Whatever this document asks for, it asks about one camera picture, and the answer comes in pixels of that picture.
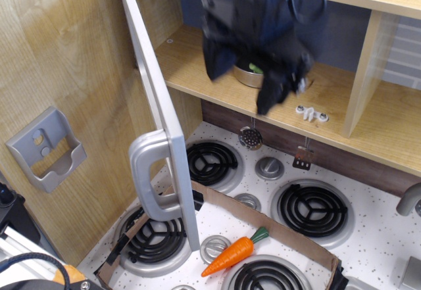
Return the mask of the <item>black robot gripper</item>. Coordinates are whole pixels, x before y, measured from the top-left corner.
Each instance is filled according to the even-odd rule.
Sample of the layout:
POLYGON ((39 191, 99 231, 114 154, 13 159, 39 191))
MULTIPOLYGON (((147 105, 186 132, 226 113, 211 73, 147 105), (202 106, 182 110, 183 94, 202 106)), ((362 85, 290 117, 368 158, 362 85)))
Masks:
POLYGON ((298 38, 286 0, 201 0, 203 56, 211 80, 239 59, 263 72, 257 114, 266 115, 290 93, 306 90, 314 64, 310 49, 298 38))

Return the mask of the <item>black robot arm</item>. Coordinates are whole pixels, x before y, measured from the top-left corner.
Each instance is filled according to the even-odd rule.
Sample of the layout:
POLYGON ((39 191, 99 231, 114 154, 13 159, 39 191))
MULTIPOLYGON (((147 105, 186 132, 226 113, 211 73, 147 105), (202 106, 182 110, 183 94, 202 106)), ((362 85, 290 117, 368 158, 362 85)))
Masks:
POLYGON ((240 61, 263 72, 257 112, 305 88, 320 54, 327 0, 201 0, 203 54, 215 80, 240 61))

